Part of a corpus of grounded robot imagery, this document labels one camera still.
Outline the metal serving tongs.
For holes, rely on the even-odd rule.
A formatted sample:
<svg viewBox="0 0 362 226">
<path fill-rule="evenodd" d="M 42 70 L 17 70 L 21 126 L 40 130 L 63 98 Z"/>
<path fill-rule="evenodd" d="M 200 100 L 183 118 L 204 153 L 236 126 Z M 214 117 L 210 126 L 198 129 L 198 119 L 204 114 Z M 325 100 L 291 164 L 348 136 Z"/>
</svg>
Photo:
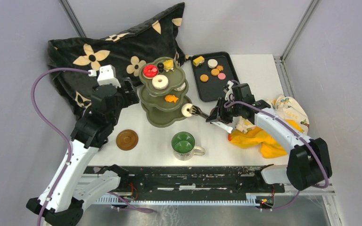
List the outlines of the metal serving tongs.
<svg viewBox="0 0 362 226">
<path fill-rule="evenodd" d="M 192 107 L 188 110 L 188 112 L 192 115 L 198 115 L 204 119 L 208 119 L 209 115 L 207 115 L 206 113 L 204 113 L 198 106 L 192 105 Z M 211 122 L 210 124 L 213 124 L 223 130 L 225 130 L 227 133 L 231 133 L 233 131 L 233 128 L 231 126 L 228 126 L 222 122 Z"/>
</svg>

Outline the white glazed donut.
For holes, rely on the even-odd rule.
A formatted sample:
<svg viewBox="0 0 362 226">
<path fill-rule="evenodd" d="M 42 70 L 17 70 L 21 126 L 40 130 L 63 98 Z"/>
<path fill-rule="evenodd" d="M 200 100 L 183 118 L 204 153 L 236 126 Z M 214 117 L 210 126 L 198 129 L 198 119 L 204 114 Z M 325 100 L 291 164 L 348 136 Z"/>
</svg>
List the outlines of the white glazed donut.
<svg viewBox="0 0 362 226">
<path fill-rule="evenodd" d="M 191 104 L 191 103 L 186 103 L 186 104 L 184 104 L 184 105 L 182 106 L 182 108 L 181 108 L 181 113 L 182 113 L 182 115 L 183 115 L 184 117 L 187 117 L 187 118 L 191 117 L 192 114 L 190 113 L 190 109 L 191 109 L 192 107 L 193 107 L 193 104 Z"/>
</svg>

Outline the chocolate striped white donut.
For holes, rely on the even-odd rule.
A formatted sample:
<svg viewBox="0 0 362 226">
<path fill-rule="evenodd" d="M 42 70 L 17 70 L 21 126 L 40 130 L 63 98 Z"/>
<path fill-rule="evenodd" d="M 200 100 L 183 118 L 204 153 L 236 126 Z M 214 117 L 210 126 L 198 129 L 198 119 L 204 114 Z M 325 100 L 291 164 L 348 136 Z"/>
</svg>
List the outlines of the chocolate striped white donut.
<svg viewBox="0 0 362 226">
<path fill-rule="evenodd" d="M 179 87 L 175 88 L 175 91 L 183 91 L 186 88 L 186 82 L 183 82 Z"/>
</svg>

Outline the orange fish biscuit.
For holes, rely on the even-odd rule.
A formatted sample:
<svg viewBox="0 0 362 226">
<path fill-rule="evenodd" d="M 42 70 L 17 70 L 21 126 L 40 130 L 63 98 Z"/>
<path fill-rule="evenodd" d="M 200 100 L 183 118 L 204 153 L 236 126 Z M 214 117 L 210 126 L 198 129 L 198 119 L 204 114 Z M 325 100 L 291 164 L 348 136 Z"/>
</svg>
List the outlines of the orange fish biscuit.
<svg viewBox="0 0 362 226">
<path fill-rule="evenodd" d="M 177 103 L 179 100 L 179 98 L 175 95 L 166 95 L 165 96 L 165 101 L 168 103 Z"/>
</svg>

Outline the green three-tier serving stand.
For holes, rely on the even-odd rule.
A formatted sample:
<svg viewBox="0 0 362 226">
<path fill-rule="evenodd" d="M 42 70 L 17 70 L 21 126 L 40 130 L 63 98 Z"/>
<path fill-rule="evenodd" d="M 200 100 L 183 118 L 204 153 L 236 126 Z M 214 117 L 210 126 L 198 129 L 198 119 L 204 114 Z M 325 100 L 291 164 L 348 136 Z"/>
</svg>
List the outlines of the green three-tier serving stand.
<svg viewBox="0 0 362 226">
<path fill-rule="evenodd" d="M 174 61 L 173 71 L 164 71 L 163 62 L 166 60 Z M 146 65 L 157 66 L 159 73 L 167 76 L 169 84 L 163 90 L 154 89 L 152 79 L 147 79 L 142 75 L 143 68 Z M 192 103 L 191 99 L 186 96 L 189 90 L 189 84 L 186 80 L 185 72 L 176 64 L 174 59 L 170 57 L 160 57 L 151 63 L 147 63 L 140 69 L 139 78 L 142 82 L 139 97 L 141 106 L 146 112 L 149 123 L 158 128 L 165 128 L 176 121 L 186 119 L 181 113 L 181 108 L 186 103 Z M 186 88 L 183 91 L 175 91 L 183 82 L 186 82 Z M 175 95 L 179 98 L 177 103 L 168 103 L 165 101 L 166 95 Z"/>
</svg>

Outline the white ring donut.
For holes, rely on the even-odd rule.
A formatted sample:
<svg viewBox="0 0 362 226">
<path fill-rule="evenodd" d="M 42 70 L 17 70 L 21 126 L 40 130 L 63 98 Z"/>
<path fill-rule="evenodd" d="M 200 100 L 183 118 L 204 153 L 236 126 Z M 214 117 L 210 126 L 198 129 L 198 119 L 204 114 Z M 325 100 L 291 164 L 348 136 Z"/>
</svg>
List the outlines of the white ring donut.
<svg viewBox="0 0 362 226">
<path fill-rule="evenodd" d="M 154 89 L 163 90 L 167 88 L 168 84 L 169 80 L 165 75 L 158 74 L 152 78 L 152 86 L 154 87 Z"/>
</svg>

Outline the red flower donut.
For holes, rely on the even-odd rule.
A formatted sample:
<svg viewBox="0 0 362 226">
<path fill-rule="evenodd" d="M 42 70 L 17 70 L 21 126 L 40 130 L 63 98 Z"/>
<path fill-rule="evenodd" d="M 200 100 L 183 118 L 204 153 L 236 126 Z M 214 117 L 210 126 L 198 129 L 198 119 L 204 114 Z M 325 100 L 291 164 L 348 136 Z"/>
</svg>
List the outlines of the red flower donut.
<svg viewBox="0 0 362 226">
<path fill-rule="evenodd" d="M 155 76 L 157 76 L 159 73 L 159 70 L 157 66 L 155 65 L 146 65 L 143 68 L 142 75 L 147 79 L 153 79 Z"/>
</svg>

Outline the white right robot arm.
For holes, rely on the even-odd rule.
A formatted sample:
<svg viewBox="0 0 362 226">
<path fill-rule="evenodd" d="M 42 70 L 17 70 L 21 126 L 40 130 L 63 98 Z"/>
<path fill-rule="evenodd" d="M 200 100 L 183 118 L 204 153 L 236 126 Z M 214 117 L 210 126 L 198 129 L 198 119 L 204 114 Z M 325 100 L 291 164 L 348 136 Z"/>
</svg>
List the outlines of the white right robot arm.
<svg viewBox="0 0 362 226">
<path fill-rule="evenodd" d="M 325 140 L 313 139 L 293 128 L 266 101 L 256 101 L 246 83 L 229 81 L 224 91 L 225 97 L 218 99 L 206 122 L 230 124 L 241 116 L 267 132 L 288 154 L 286 165 L 268 166 L 254 178 L 257 191 L 266 192 L 272 184 L 290 184 L 298 191 L 329 186 L 332 168 Z"/>
</svg>

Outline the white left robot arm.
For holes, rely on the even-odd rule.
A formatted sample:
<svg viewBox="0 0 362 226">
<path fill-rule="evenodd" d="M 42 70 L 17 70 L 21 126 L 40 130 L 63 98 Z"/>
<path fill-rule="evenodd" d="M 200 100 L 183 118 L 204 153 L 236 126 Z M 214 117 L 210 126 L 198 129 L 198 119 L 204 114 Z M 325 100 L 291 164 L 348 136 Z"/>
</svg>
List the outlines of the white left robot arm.
<svg viewBox="0 0 362 226">
<path fill-rule="evenodd" d="M 88 163 L 108 142 L 121 110 L 137 103 L 139 98 L 130 78 L 94 89 L 91 105 L 76 122 L 67 141 L 68 149 L 50 184 L 39 197 L 29 199 L 26 204 L 37 214 L 37 225 L 45 220 L 52 226 L 75 226 L 101 196 L 129 187 L 128 171 L 112 165 L 85 188 L 76 189 Z"/>
</svg>

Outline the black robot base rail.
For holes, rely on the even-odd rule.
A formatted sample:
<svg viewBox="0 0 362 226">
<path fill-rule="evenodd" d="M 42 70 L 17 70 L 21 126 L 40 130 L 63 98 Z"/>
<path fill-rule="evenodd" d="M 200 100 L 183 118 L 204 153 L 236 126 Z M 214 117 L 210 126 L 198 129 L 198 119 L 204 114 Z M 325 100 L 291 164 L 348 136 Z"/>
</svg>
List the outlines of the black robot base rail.
<svg viewBox="0 0 362 226">
<path fill-rule="evenodd" d="M 137 201 L 241 201 L 246 194 L 284 193 L 269 185 L 260 166 L 124 166 L 128 173 L 114 192 Z"/>
</svg>

